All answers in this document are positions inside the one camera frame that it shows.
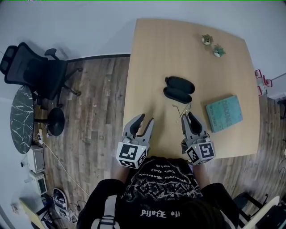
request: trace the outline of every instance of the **small potted plant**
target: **small potted plant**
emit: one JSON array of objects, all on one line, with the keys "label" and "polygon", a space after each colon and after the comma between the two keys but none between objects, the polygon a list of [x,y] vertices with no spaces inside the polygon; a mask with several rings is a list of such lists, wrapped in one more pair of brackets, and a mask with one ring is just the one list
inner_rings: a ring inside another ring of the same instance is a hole
[{"label": "small potted plant", "polygon": [[214,55],[216,57],[221,57],[224,54],[226,54],[226,52],[224,51],[224,49],[219,44],[214,46]]},{"label": "small potted plant", "polygon": [[213,41],[214,41],[214,40],[213,40],[213,37],[210,36],[209,34],[207,34],[207,35],[202,35],[202,43],[203,43],[204,45],[210,45],[210,44],[212,44]]}]

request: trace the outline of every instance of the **succulent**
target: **succulent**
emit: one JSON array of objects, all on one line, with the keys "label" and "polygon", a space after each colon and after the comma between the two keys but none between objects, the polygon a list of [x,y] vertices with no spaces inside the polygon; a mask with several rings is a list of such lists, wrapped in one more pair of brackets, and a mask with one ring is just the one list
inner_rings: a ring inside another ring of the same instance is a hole
[{"label": "succulent", "polygon": [[220,56],[226,54],[226,52],[224,51],[224,49],[223,49],[219,44],[217,44],[217,45],[214,46],[214,52],[215,52],[215,53],[218,53]]},{"label": "succulent", "polygon": [[212,43],[214,41],[213,37],[210,36],[209,34],[207,35],[202,35],[202,38],[204,38],[205,42]]}]

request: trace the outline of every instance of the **book cover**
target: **book cover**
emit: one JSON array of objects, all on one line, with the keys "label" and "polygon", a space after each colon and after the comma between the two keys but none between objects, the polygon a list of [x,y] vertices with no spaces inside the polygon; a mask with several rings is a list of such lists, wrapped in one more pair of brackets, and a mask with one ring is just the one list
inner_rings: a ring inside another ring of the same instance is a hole
[{"label": "book cover", "polygon": [[243,120],[237,96],[206,105],[211,131],[213,133],[226,129]]}]

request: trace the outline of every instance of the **person's hair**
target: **person's hair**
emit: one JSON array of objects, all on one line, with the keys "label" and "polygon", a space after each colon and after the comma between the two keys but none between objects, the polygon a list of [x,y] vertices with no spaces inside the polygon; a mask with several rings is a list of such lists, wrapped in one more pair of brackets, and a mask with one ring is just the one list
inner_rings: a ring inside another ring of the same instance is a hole
[{"label": "person's hair", "polygon": [[224,229],[226,223],[221,211],[203,199],[194,199],[182,205],[184,222],[189,221],[191,228]]}]

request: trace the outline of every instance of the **white cable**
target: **white cable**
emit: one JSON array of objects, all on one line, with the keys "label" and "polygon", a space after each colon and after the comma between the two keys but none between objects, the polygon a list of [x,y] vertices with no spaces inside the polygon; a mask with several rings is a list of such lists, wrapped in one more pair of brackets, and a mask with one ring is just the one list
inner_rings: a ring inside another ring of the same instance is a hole
[{"label": "white cable", "polygon": [[43,142],[43,144],[46,145],[47,148],[49,148],[49,150],[51,151],[51,153],[54,155],[54,157],[59,161],[59,163],[61,164],[61,166],[63,167],[64,171],[67,173],[67,175],[74,181],[74,183],[76,183],[78,185],[78,187],[80,187],[82,189],[82,191],[84,191],[86,193],[86,195],[89,196],[89,194],[87,194],[87,192],[78,184],[78,182],[76,182],[74,180],[74,178],[72,178],[72,176],[66,171],[66,169],[64,168],[64,166],[62,165],[61,161],[58,159],[58,157],[53,153],[53,151],[50,149],[50,147],[45,143]]}]

